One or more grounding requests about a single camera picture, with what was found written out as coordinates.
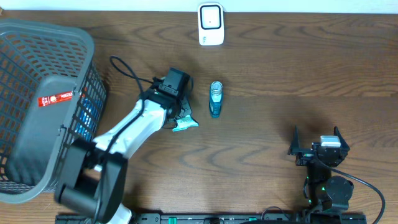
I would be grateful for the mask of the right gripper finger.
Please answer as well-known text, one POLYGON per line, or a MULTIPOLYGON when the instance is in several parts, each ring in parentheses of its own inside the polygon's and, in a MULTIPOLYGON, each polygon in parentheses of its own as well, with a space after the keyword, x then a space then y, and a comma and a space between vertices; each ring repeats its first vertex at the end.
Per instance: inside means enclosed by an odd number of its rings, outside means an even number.
POLYGON ((334 134, 335 136, 338 137, 338 139, 339 139, 339 141, 340 141, 340 143, 341 143, 341 148, 342 148, 343 150, 348 150, 348 149, 349 149, 349 146, 348 146, 348 144, 346 143, 346 141, 344 140, 344 138, 342 137, 342 135, 341 135, 341 133, 340 133, 340 131, 339 131, 339 129, 338 129, 337 126, 334 127, 334 129, 333 129, 333 134, 334 134))
POLYGON ((300 149, 300 143, 299 143, 299 132, 297 126, 294 127, 294 136, 293 140, 290 145, 290 150, 291 151, 299 151, 300 149))

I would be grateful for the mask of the mint green snack packet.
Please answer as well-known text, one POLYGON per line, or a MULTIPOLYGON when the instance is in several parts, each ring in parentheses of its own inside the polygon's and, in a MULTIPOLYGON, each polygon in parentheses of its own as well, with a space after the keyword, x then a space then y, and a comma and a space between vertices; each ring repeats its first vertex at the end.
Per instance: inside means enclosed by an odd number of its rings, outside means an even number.
POLYGON ((199 126, 199 124, 190 115, 186 115, 185 117, 176 120, 176 126, 172 129, 172 131, 183 131, 197 126, 199 126))

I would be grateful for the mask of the blue liquid bottle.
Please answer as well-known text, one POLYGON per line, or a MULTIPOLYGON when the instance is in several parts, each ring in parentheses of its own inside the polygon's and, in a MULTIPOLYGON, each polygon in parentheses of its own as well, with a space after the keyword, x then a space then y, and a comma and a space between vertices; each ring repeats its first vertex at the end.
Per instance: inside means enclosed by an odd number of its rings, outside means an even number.
POLYGON ((213 118, 218 118, 221 114, 221 106, 223 102, 223 85, 219 81, 214 81, 209 91, 209 109, 213 118))

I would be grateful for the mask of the blue Oreo packet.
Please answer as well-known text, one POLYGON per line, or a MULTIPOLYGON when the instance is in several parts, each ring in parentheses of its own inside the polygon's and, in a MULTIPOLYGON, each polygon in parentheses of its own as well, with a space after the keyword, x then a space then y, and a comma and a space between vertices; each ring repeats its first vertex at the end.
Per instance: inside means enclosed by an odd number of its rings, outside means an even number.
POLYGON ((100 116, 100 112, 95 108, 96 103, 101 102, 100 100, 96 100, 95 103, 92 103, 87 98, 83 100, 83 107, 87 112, 80 110, 78 116, 80 122, 75 126, 75 132, 86 141, 91 141, 93 139, 93 133, 96 129, 95 121, 97 121, 100 116))

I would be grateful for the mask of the red snack stick packet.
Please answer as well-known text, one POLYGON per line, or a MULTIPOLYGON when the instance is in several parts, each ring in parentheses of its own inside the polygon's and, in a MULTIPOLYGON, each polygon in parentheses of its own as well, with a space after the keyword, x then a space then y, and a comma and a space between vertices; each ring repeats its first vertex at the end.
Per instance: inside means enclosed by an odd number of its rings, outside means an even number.
POLYGON ((44 107, 48 105, 53 105, 57 103, 61 103, 64 101, 69 101, 73 98, 73 92, 72 91, 67 91, 64 93, 58 93, 55 95, 50 95, 50 96, 43 96, 38 98, 38 107, 44 107))

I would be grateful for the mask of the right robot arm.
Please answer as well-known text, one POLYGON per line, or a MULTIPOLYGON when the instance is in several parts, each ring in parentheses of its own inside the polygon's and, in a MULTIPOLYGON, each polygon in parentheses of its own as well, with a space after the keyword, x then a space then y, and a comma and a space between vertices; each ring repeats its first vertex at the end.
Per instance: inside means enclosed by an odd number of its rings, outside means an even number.
POLYGON ((296 166, 307 168, 303 194, 315 212, 341 213, 349 208, 353 183, 331 174, 332 168, 344 161, 349 150, 337 127, 334 127, 333 135, 320 136, 310 148, 300 146, 298 129, 294 129, 288 154, 296 157, 296 166))

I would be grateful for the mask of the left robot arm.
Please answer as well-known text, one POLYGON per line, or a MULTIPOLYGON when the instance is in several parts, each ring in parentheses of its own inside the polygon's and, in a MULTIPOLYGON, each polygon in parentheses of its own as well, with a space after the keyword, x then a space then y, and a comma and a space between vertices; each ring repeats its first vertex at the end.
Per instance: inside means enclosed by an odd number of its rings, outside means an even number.
POLYGON ((58 178, 55 201, 93 223, 129 223, 132 211, 122 203, 129 159, 165 124, 191 116, 188 99, 181 90, 148 89, 108 132, 92 141, 74 140, 58 178))

